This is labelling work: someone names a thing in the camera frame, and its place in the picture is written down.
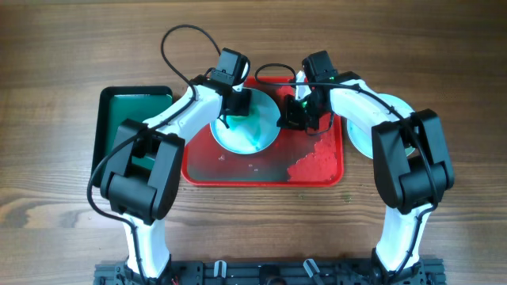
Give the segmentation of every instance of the red material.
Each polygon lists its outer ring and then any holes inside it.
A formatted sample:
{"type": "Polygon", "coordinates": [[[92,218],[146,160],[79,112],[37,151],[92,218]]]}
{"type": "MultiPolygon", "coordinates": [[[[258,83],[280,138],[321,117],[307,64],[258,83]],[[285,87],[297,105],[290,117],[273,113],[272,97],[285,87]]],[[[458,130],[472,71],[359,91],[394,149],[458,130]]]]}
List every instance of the red material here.
{"type": "MultiPolygon", "coordinates": [[[[321,118],[320,125],[329,122],[329,115],[321,118]]],[[[305,158],[299,159],[293,166],[288,168],[291,177],[289,182],[300,181],[331,181],[337,173],[336,145],[334,129],[321,135],[321,139],[315,143],[315,152],[308,154],[305,158]]]]}
{"type": "MultiPolygon", "coordinates": [[[[263,78],[267,82],[288,82],[289,79],[263,78]]],[[[286,94],[294,93],[290,86],[274,90],[258,85],[252,77],[248,77],[245,86],[266,92],[279,106],[286,94]]],[[[328,127],[329,119],[329,115],[321,118],[320,131],[328,127]]],[[[206,126],[187,145],[181,167],[181,174],[192,184],[230,187],[327,187],[336,184],[343,172],[339,116],[335,116],[331,130],[320,136],[308,136],[304,131],[281,130],[271,146],[249,155],[224,150],[212,137],[209,126],[206,126]],[[191,173],[195,177],[201,175],[209,178],[195,178],[191,173]],[[273,180],[273,173],[285,173],[286,178],[273,180]]]]}

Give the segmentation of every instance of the black cable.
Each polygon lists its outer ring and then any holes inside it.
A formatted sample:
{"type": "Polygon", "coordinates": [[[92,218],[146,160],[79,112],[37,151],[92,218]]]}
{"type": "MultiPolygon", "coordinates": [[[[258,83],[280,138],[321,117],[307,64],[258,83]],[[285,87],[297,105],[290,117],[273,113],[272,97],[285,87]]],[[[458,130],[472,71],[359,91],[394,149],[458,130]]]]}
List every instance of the black cable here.
{"type": "Polygon", "coordinates": [[[209,74],[210,72],[212,72],[212,70],[214,70],[214,69],[215,69],[214,67],[210,67],[210,68],[208,68],[208,70],[206,70],[206,72],[204,73],[204,76],[205,76],[205,77],[207,77],[207,76],[208,76],[208,74],[209,74]]]}
{"type": "Polygon", "coordinates": [[[414,229],[414,235],[413,235],[412,240],[410,242],[409,249],[406,251],[406,255],[405,255],[405,258],[403,259],[403,262],[400,264],[400,266],[398,267],[398,269],[391,276],[390,280],[393,280],[396,276],[398,276],[403,271],[406,263],[408,262],[408,260],[412,256],[412,253],[414,252],[415,244],[417,242],[417,236],[419,235],[419,230],[421,228],[422,217],[425,214],[428,214],[428,213],[430,213],[432,211],[435,211],[436,208],[438,207],[438,193],[436,191],[435,180],[433,179],[433,175],[431,173],[431,168],[429,166],[428,158],[426,157],[426,153],[422,149],[421,140],[419,139],[418,135],[415,133],[415,131],[413,130],[413,128],[408,125],[408,123],[405,121],[405,118],[403,116],[401,116],[398,113],[398,111],[396,111],[396,109],[393,106],[389,105],[384,100],[378,98],[374,94],[372,94],[372,93],[370,93],[370,92],[362,89],[359,85],[344,85],[344,84],[339,84],[339,83],[327,83],[327,82],[295,82],[295,71],[294,71],[294,69],[292,67],[290,67],[288,65],[285,65],[285,64],[282,64],[282,63],[268,63],[268,64],[265,64],[265,65],[259,67],[255,71],[254,77],[255,77],[255,80],[258,83],[265,84],[265,85],[271,85],[271,86],[310,86],[310,87],[319,87],[319,86],[322,87],[323,86],[323,87],[333,87],[333,88],[349,89],[349,90],[356,91],[358,93],[362,93],[362,94],[367,95],[370,98],[374,99],[375,101],[378,101],[390,113],[392,113],[393,115],[395,115],[396,117],[398,117],[400,124],[409,132],[410,138],[412,140],[412,143],[419,150],[419,154],[421,155],[423,164],[425,166],[426,174],[428,175],[429,185],[430,185],[431,191],[432,191],[432,201],[431,201],[432,207],[424,210],[423,212],[421,212],[416,217],[417,224],[416,224],[416,227],[414,229]],[[267,68],[267,67],[283,67],[283,68],[289,69],[294,74],[294,82],[289,82],[289,83],[271,83],[271,82],[265,82],[265,81],[260,80],[258,78],[259,72],[261,70],[267,68]]]}
{"type": "Polygon", "coordinates": [[[315,133],[309,133],[308,132],[308,128],[305,128],[304,132],[307,133],[307,135],[310,135],[310,136],[321,135],[321,134],[323,134],[325,132],[328,132],[328,130],[330,130],[333,127],[333,122],[334,122],[334,112],[331,112],[330,124],[329,124],[329,126],[327,126],[326,130],[315,132],[315,133]]]}
{"type": "Polygon", "coordinates": [[[164,35],[164,37],[162,38],[162,42],[160,44],[160,52],[162,53],[162,58],[164,59],[164,61],[167,63],[167,65],[169,66],[169,68],[174,71],[174,73],[179,76],[181,79],[183,79],[183,81],[185,83],[187,83],[187,85],[190,87],[190,89],[192,90],[192,97],[190,99],[190,101],[185,104],[183,107],[181,107],[179,110],[177,110],[173,115],[169,116],[168,118],[162,120],[160,123],[158,123],[157,125],[155,125],[154,127],[150,127],[148,129],[145,129],[144,131],[141,131],[140,133],[138,133],[137,135],[133,135],[132,137],[128,138],[127,140],[125,140],[124,142],[122,142],[121,144],[119,144],[118,146],[116,146],[115,148],[113,148],[111,150],[111,152],[109,154],[107,154],[104,158],[102,158],[102,160],[97,164],[97,166],[95,167],[95,169],[93,170],[91,176],[90,176],[90,179],[88,180],[88,186],[86,188],[86,198],[88,199],[88,203],[90,204],[90,206],[99,214],[99,215],[102,215],[106,218],[109,218],[109,219],[113,219],[113,220],[116,220],[116,221],[119,221],[119,222],[124,222],[126,223],[130,228],[131,228],[131,231],[132,231],[132,239],[134,241],[134,251],[135,251],[135,256],[136,256],[136,263],[137,263],[137,268],[139,270],[139,275],[141,277],[141,281],[143,284],[147,284],[147,281],[146,281],[146,277],[144,275],[144,271],[143,271],[143,268],[142,268],[142,265],[141,265],[141,258],[139,256],[139,241],[138,241],[138,236],[136,234],[136,226],[134,225],[134,223],[130,222],[129,220],[125,219],[125,218],[121,218],[119,216],[116,216],[116,215],[111,215],[111,214],[108,214],[106,212],[104,212],[103,210],[101,210],[96,204],[95,202],[93,201],[93,196],[92,196],[92,187],[93,187],[93,181],[95,180],[95,177],[99,174],[99,172],[101,171],[101,169],[107,164],[107,162],[112,158],[112,156],[114,156],[118,151],[122,150],[124,147],[126,147],[128,144],[130,143],[133,143],[134,141],[136,141],[137,139],[141,139],[142,137],[146,136],[146,135],[149,135],[153,132],[155,132],[157,129],[159,129],[160,127],[162,126],[165,126],[167,125],[172,119],[174,119],[175,117],[179,116],[180,114],[183,113],[183,111],[185,111],[195,100],[196,100],[196,89],[195,87],[193,86],[193,84],[181,73],[179,72],[171,63],[170,61],[167,59],[166,57],[166,53],[164,52],[164,43],[166,42],[166,38],[167,36],[177,30],[177,29],[182,29],[182,28],[189,28],[189,29],[195,29],[195,30],[198,30],[200,32],[202,32],[212,43],[213,45],[215,46],[215,49],[217,50],[217,52],[219,53],[220,55],[220,49],[218,47],[218,45],[216,44],[216,42],[212,39],[212,37],[207,33],[205,32],[202,28],[199,28],[197,26],[194,26],[194,25],[178,25],[178,26],[175,26],[175,27],[172,27],[169,31],[166,32],[166,34],[164,35]]]}

